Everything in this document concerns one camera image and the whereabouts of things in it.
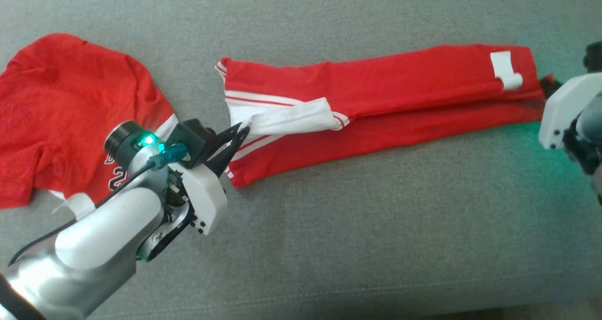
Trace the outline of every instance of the stitched seam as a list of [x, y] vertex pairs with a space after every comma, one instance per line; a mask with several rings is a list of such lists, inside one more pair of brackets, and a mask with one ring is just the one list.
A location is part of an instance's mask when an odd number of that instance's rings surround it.
[[564, 275], [567, 273], [577, 273], [577, 272], [587, 272], [592, 271], [594, 269], [600, 269], [602, 266], [593, 266], [591, 268], [583, 268], [583, 269], [575, 269], [575, 270], [561, 270], [557, 272], [550, 273], [534, 273], [529, 275], [506, 275], [503, 277], [493, 277], [493, 278], [483, 278], [483, 279], [471, 279], [471, 280], [453, 280], [453, 281], [441, 281], [438, 283], [420, 283], [420, 284], [408, 284], [408, 285], [398, 285], [398, 286], [381, 286], [381, 287], [373, 287], [373, 288], [349, 288], [344, 290], [330, 290], [326, 292], [311, 292], [311, 293], [301, 293], [301, 294], [292, 294], [285, 296], [271, 296], [267, 298], [259, 298], [259, 299], [250, 299], [250, 300], [240, 300], [240, 301], [231, 301], [227, 303], [214, 303], [214, 304], [206, 304], [206, 305], [196, 305], [192, 307], [166, 307], [163, 309], [155, 309], [153, 311], [149, 311], [146, 313], [141, 312], [123, 312], [116, 314], [108, 314], [101, 316], [92, 316], [92, 319], [115, 319], [122, 318], [124, 316], [129, 317], [141, 317], [148, 316], [149, 314], [157, 313], [157, 312], [172, 312], [179, 311], [181, 312], [199, 312], [207, 313], [215, 311], [216, 309], [245, 309], [245, 308], [255, 308], [255, 307], [265, 307], [267, 305], [278, 305], [278, 304], [286, 304], [286, 303], [306, 303], [308, 301], [315, 301], [322, 299], [325, 296], [328, 297], [340, 297], [346, 294], [361, 294], [361, 293], [370, 293], [370, 295], [383, 295], [383, 294], [400, 294], [406, 292], [411, 288], [423, 288], [423, 287], [434, 287], [434, 286], [442, 286], [442, 285], [450, 285], [450, 284], [475, 284], [486, 281], [499, 281], [499, 280], [510, 280], [510, 279], [529, 279], [533, 277], [550, 277], [553, 275]]

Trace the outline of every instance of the red fabric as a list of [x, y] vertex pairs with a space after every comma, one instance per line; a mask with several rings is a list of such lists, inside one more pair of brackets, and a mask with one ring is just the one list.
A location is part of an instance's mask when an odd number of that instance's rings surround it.
[[[490, 53], [510, 51], [523, 84], [503, 90]], [[351, 120], [340, 131], [288, 135], [230, 163], [243, 187], [266, 176], [381, 149], [541, 119], [544, 93], [531, 50], [438, 46], [394, 56], [304, 67], [223, 58], [224, 88], [310, 101], [326, 97]]]
[[155, 130], [174, 113], [144, 65], [64, 33], [9, 61], [0, 102], [0, 208], [26, 205], [33, 188], [98, 202], [120, 174], [106, 161], [107, 134], [132, 119]]

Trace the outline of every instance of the gray couch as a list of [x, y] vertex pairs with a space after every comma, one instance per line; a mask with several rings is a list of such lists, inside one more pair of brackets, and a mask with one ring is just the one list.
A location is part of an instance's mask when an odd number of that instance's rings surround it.
[[[0, 63], [50, 32], [144, 63], [180, 118], [228, 126], [221, 56], [309, 64], [440, 44], [527, 45], [584, 72], [601, 0], [0, 0]], [[602, 296], [602, 209], [538, 124], [295, 170], [237, 191], [91, 317], [400, 319]], [[0, 262], [60, 223], [36, 192], [0, 212]]]

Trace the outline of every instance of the cable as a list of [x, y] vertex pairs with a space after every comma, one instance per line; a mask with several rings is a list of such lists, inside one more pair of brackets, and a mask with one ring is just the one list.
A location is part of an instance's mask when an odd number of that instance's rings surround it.
[[19, 258], [23, 255], [23, 253], [25, 253], [25, 251], [30, 249], [33, 245], [36, 245], [40, 241], [44, 241], [44, 240], [48, 239], [49, 237], [52, 237], [52, 236], [58, 234], [62, 230], [66, 230], [67, 227], [75, 224], [76, 221], [77, 220], [73, 219], [73, 220], [67, 222], [66, 224], [60, 226], [56, 230], [53, 230], [53, 231], [49, 232], [48, 234], [43, 235], [43, 236], [37, 238], [36, 240], [33, 240], [32, 242], [28, 243], [27, 245], [24, 245], [24, 247], [22, 249], [20, 249], [19, 251], [17, 251], [17, 253], [15, 253], [15, 255], [13, 255], [13, 258], [10, 260], [8, 265], [10, 266], [11, 264], [14, 264], [15, 262], [17, 262], [17, 260], [19, 260]]
[[109, 200], [111, 200], [111, 198], [113, 196], [115, 196], [122, 189], [124, 189], [127, 185], [129, 185], [129, 183], [131, 183], [132, 181], [134, 181], [134, 179], [136, 179], [137, 177], [141, 176], [147, 170], [149, 170], [149, 169], [151, 169], [153, 167], [155, 167], [155, 163], [153, 163], [153, 162], [146, 163], [144, 165], [144, 167], [142, 167], [139, 170], [137, 170], [136, 172], [134, 172], [134, 174], [132, 174], [126, 181], [123, 181], [123, 183], [121, 185], [119, 185], [119, 187], [117, 187], [114, 191], [112, 191], [107, 196], [105, 196], [105, 198], [103, 200], [101, 200], [100, 202], [98, 202], [96, 204], [96, 208], [99, 208], [100, 206], [102, 206], [103, 204], [105, 204], [105, 202], [108, 202]]

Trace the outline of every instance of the printed number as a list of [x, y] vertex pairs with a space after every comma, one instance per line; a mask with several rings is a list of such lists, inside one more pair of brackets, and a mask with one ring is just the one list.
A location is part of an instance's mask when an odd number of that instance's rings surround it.
[[111, 156], [107, 154], [107, 158], [105, 159], [105, 164], [112, 164], [115, 162], [115, 159]]
[[109, 189], [111, 191], [116, 190], [127, 178], [127, 172], [123, 167], [115, 167], [113, 174], [115, 177], [109, 180]]

